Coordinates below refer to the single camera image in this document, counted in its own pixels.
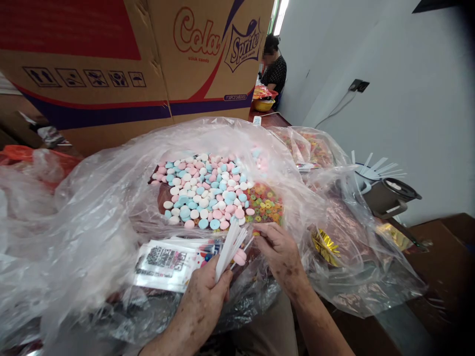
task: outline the cardboard box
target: cardboard box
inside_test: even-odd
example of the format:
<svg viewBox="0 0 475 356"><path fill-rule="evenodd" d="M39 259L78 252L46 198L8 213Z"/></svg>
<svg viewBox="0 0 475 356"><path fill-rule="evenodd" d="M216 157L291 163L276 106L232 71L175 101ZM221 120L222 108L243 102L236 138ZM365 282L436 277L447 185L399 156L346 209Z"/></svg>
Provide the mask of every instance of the cardboard box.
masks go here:
<svg viewBox="0 0 475 356"><path fill-rule="evenodd" d="M11 1L0 70L85 155L200 116L247 119L272 5Z"/></svg>

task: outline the gold foil decoration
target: gold foil decoration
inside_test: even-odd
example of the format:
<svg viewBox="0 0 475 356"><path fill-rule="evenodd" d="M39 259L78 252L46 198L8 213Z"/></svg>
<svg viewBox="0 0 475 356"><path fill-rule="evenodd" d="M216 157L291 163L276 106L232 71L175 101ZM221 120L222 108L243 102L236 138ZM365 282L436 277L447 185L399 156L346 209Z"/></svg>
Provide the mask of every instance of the gold foil decoration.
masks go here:
<svg viewBox="0 0 475 356"><path fill-rule="evenodd" d="M312 231L312 241L325 261L332 266L338 267L338 261L336 260L336 257L340 253L340 251L337 250L338 245L335 245L332 239L325 234L322 229L319 229L318 232L316 229Z"/></svg>

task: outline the woman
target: woman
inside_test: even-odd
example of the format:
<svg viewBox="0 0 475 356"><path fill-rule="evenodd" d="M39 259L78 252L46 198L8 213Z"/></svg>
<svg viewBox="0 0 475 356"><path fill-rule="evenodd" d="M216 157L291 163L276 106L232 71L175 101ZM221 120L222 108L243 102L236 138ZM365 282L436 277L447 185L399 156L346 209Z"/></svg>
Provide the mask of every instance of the woman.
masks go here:
<svg viewBox="0 0 475 356"><path fill-rule="evenodd" d="M266 71L262 76L261 83L267 89L279 93L276 97L276 103L272 106L273 109L277 109L287 77L287 63L279 51L279 39L274 35L268 35L266 38L263 60Z"/></svg>

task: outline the candy pile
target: candy pile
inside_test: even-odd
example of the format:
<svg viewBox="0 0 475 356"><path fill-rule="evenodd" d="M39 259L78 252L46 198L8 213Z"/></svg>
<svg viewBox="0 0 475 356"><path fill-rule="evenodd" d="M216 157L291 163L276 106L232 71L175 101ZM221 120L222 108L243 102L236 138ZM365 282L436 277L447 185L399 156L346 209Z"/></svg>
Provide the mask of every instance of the candy pile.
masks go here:
<svg viewBox="0 0 475 356"><path fill-rule="evenodd" d="M160 162L151 184L168 183L171 201L165 201L165 216L171 224L185 223L225 230L230 222L246 223L255 210L249 202L254 187L242 171L239 159L201 153L175 162Z"/></svg>

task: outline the plastic bag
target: plastic bag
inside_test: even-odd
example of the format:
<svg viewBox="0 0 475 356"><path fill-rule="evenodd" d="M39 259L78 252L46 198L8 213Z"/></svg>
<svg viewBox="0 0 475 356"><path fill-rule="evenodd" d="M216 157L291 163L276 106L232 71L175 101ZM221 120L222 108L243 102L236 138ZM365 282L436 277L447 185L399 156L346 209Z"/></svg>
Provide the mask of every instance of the plastic bag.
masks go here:
<svg viewBox="0 0 475 356"><path fill-rule="evenodd" d="M327 134L310 128L269 128L297 165L314 165L303 178L326 203L323 220L309 226L303 259L314 289L338 309L367 317L421 296L426 290L392 236L378 229L348 157Z"/></svg>
<svg viewBox="0 0 475 356"><path fill-rule="evenodd" d="M260 150L267 161L266 172L257 168L252 149ZM324 200L305 186L290 152L264 128L235 119L204 118L150 132L82 161L54 198L43 197L48 209L36 214L26 207L22 220L3 217L6 233L13 238L6 239L1 256L0 335L8 337L35 317L41 317L46 347L64 329L86 327L99 338L142 346L162 332L181 294L133 286L139 246L151 238L215 235L168 226L157 206L164 187L147 183L158 161L200 152L237 155L249 178L282 198L285 226L300 246L308 234L301 221L318 216L324 220ZM16 186L10 177L5 179ZM36 187L31 184L28 189ZM250 322L279 291L257 249L250 249L249 255L249 265L236 273L218 332ZM23 275L34 283L22 280Z"/></svg>

